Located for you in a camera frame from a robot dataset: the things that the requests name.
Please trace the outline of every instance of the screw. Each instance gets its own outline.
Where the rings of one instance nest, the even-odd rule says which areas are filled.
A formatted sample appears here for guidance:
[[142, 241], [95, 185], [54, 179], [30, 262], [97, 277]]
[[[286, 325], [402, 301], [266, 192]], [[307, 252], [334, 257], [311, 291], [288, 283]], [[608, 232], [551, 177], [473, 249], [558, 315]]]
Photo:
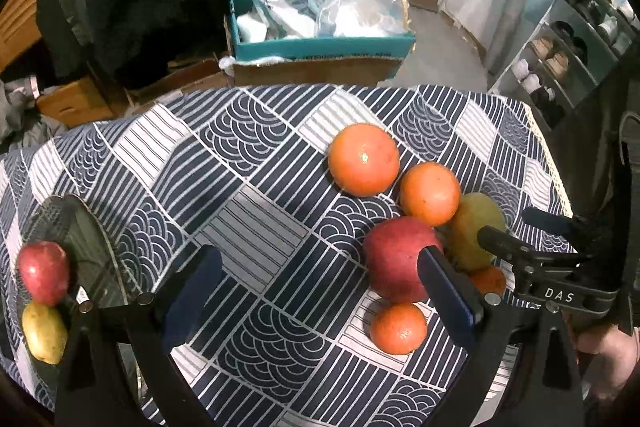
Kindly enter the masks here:
[[497, 293], [487, 293], [484, 296], [484, 302], [489, 304], [489, 306], [497, 306], [502, 302], [502, 299]]
[[149, 304], [151, 304], [154, 301], [154, 297], [155, 295], [151, 292], [141, 293], [140, 295], [138, 295], [136, 302], [140, 306], [149, 306]]
[[547, 301], [545, 303], [545, 308], [552, 313], [558, 313], [560, 311], [560, 306], [557, 302]]
[[88, 313], [92, 309], [94, 309], [94, 303], [92, 303], [91, 301], [81, 302], [78, 306], [78, 309], [80, 310], [80, 313]]

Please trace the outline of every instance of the table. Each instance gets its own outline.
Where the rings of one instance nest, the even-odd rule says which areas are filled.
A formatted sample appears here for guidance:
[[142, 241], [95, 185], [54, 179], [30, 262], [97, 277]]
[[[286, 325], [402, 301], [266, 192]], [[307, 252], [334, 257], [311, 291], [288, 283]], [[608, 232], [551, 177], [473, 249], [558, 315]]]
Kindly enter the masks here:
[[[429, 334], [414, 353], [385, 355], [367, 338], [382, 303], [367, 286], [362, 239], [400, 214], [399, 187], [355, 199], [332, 183], [326, 149], [356, 122], [391, 133], [402, 171], [443, 163], [464, 192], [484, 192], [500, 205], [514, 235], [542, 250], [570, 251], [520, 219], [532, 204], [571, 215], [542, 133], [521, 102], [438, 86], [194, 92], [0, 160], [0, 289], [12, 347], [0, 356], [2, 367], [53, 407], [12, 314], [12, 270], [33, 211], [51, 194], [71, 192], [104, 227], [131, 296], [157, 288], [199, 245], [224, 252], [222, 282], [188, 343], [172, 352], [220, 426], [424, 419], [465, 353], [430, 301], [419, 303]], [[502, 268], [513, 299], [513, 275]], [[504, 388], [515, 353], [508, 349], [488, 396]], [[143, 410], [162, 420], [152, 399]]]

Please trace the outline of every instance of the red apple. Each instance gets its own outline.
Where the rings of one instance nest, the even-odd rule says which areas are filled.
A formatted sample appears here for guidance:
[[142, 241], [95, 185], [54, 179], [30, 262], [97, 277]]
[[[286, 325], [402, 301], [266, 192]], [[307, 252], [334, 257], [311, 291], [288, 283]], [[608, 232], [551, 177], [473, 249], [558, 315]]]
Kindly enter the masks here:
[[31, 298], [55, 306], [69, 286], [69, 261], [60, 245], [38, 241], [25, 245], [18, 254], [18, 271]]
[[434, 230], [419, 217], [395, 217], [373, 227], [362, 245], [371, 287], [393, 303], [427, 299], [417, 260], [420, 250], [431, 245], [442, 251]]

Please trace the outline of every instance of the mango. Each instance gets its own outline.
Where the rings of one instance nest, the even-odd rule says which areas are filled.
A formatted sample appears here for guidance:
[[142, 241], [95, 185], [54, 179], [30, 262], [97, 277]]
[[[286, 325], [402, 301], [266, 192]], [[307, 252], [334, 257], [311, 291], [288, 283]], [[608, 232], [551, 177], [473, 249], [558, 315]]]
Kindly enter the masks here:
[[506, 232], [504, 214], [489, 196], [480, 192], [465, 194], [449, 222], [446, 256], [458, 271], [472, 272], [486, 268], [494, 255], [478, 245], [478, 230], [485, 226]]
[[60, 362], [68, 334], [57, 309], [31, 301], [22, 312], [22, 331], [34, 359]]

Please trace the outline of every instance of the blue gripper pad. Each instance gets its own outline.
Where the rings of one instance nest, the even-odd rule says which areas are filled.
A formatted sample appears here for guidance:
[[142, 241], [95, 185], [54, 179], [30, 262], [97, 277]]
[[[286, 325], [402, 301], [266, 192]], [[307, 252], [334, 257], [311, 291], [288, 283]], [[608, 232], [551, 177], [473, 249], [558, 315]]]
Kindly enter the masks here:
[[185, 277], [182, 289], [164, 316], [162, 345], [165, 352], [185, 343], [204, 311], [207, 299], [222, 277], [222, 254], [216, 247], [203, 245], [191, 263], [195, 263], [193, 272]]
[[436, 247], [420, 251], [418, 277], [453, 343], [469, 351], [476, 343], [475, 329], [484, 315], [478, 291], [466, 275], [453, 270]]

